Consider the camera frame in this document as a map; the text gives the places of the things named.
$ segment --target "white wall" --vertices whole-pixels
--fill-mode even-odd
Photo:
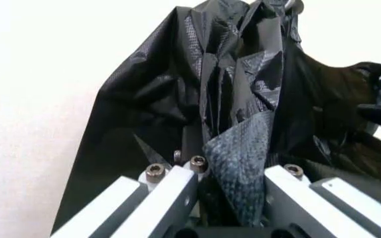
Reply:
[[[198,3],[0,0],[0,237],[49,235],[99,87],[174,6]],[[304,3],[309,55],[381,62],[381,1]]]

